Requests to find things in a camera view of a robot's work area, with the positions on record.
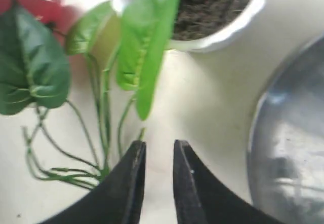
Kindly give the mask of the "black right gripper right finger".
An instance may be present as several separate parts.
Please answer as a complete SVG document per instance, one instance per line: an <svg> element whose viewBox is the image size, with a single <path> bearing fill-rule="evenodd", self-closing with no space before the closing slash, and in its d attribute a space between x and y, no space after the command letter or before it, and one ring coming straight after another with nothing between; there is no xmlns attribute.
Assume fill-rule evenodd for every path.
<svg viewBox="0 0 324 224"><path fill-rule="evenodd" d="M173 193L178 223L275 224L226 187L184 140L174 143Z"/></svg>

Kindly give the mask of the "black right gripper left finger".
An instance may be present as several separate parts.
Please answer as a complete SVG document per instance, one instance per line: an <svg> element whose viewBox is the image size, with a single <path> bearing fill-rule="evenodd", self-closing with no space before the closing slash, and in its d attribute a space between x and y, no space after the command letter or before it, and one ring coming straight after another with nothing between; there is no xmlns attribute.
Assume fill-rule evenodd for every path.
<svg viewBox="0 0 324 224"><path fill-rule="evenodd" d="M45 224L138 224L146 167L146 143L134 141L110 174L90 193Z"/></svg>

